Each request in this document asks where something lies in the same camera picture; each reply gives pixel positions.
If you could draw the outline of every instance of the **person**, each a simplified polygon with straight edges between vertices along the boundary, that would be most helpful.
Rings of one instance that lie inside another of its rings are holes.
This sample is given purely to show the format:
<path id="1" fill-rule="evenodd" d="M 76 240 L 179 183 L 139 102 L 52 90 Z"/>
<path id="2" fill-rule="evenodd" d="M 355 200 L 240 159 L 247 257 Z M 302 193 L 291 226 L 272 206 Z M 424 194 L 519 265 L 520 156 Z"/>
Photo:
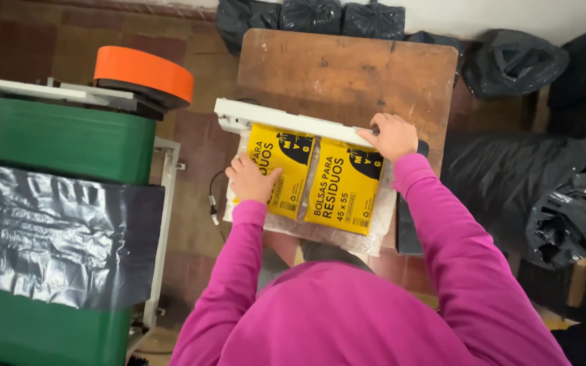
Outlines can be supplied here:
<path id="1" fill-rule="evenodd" d="M 257 293 L 266 205 L 280 170 L 245 154 L 225 171 L 240 199 L 209 285 L 170 365 L 569 365 L 492 237 L 417 154 L 415 127 L 377 114 L 357 133 L 394 162 L 437 290 L 435 312 L 344 261 L 307 261 Z"/>

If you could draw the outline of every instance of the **pink sleeve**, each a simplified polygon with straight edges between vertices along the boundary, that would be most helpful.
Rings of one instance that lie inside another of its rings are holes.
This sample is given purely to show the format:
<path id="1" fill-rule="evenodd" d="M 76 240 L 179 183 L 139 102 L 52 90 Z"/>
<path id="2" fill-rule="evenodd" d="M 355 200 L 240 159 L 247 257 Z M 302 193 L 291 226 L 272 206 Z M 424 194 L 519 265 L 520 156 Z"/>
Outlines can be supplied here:
<path id="1" fill-rule="evenodd" d="M 216 260 L 209 285 L 182 326 L 171 366 L 215 365 L 227 337 L 255 302 L 266 205 L 244 201 L 232 217 L 232 231 Z"/>
<path id="2" fill-rule="evenodd" d="M 427 159 L 398 160 L 393 185 L 408 202 L 442 316 L 469 351 L 494 365 L 569 365 L 492 237 Z"/>

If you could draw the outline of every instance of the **white metal frame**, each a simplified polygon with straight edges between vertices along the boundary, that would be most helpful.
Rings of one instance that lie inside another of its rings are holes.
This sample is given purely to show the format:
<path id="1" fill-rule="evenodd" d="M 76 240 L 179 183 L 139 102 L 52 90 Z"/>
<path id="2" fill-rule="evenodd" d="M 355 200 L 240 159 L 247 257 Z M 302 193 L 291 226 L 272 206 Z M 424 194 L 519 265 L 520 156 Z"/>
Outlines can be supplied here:
<path id="1" fill-rule="evenodd" d="M 329 137 L 354 145 L 372 147 L 370 143 L 354 133 L 356 129 L 361 128 L 344 126 L 337 122 L 294 115 L 278 109 L 224 98 L 216 99 L 214 112 L 218 115 L 221 128 L 235 134 L 249 129 L 252 122 L 257 122 L 320 137 Z"/>
<path id="2" fill-rule="evenodd" d="M 164 169 L 162 170 L 161 185 L 164 186 L 164 207 L 162 210 L 162 222 L 159 228 L 158 251 L 155 256 L 155 269 L 153 271 L 153 283 L 151 285 L 151 298 L 144 303 L 144 316 L 142 322 L 149 330 L 146 333 L 131 334 L 128 339 L 126 357 L 131 355 L 140 344 L 151 336 L 158 318 L 159 292 L 162 286 L 162 272 L 164 271 L 164 257 L 167 251 L 167 238 L 169 236 L 169 224 L 171 222 L 171 207 L 173 205 L 173 192 L 175 189 L 175 176 L 178 169 L 183 169 L 178 164 L 180 144 L 171 140 L 155 137 L 154 146 L 164 149 Z"/>

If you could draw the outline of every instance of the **wooden table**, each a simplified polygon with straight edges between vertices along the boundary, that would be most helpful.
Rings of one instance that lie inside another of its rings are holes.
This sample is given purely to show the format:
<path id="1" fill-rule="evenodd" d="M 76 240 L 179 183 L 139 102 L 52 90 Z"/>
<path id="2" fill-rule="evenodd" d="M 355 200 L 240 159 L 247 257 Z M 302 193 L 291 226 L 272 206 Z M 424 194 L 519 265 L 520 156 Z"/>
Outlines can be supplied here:
<path id="1" fill-rule="evenodd" d="M 453 47 L 250 29 L 236 97 L 364 128 L 375 113 L 400 115 L 428 142 L 439 176 L 457 61 Z M 384 247 L 395 247 L 395 225 Z"/>

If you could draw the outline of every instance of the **clear plastic bag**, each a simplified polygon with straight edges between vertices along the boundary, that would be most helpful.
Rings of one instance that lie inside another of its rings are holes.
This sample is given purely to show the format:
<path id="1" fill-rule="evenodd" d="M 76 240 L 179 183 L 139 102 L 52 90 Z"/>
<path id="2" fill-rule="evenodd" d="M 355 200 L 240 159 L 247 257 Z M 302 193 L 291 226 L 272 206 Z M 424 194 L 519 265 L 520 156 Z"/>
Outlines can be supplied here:
<path id="1" fill-rule="evenodd" d="M 238 153 L 245 152 L 248 147 L 248 140 L 250 138 L 250 130 L 241 132 L 241 140 L 239 141 Z M 304 194 L 302 196 L 302 203 L 297 212 L 297 220 L 291 220 L 279 215 L 271 213 L 266 215 L 266 222 L 264 224 L 265 230 L 275 232 L 282 232 L 284 234 L 292 235 L 294 237 L 313 240 L 325 244 L 337 245 L 343 249 L 363 253 L 367 255 L 379 256 L 379 250 L 383 242 L 384 236 L 390 229 L 390 222 L 395 211 L 396 192 L 392 187 L 393 183 L 393 166 L 387 160 L 384 162 L 384 173 L 379 185 L 376 201 L 374 204 L 374 214 L 372 215 L 372 222 L 370 227 L 370 235 L 354 234 L 344 230 L 334 229 L 325 225 L 316 223 L 309 223 L 304 221 L 304 216 L 307 212 L 309 202 L 309 192 L 318 167 L 318 152 L 320 151 L 320 137 L 316 142 L 313 157 L 309 168 L 309 176 L 304 187 Z M 232 211 L 237 205 L 233 203 L 234 192 L 227 188 L 227 205 L 225 207 L 225 215 L 223 220 L 232 221 Z"/>

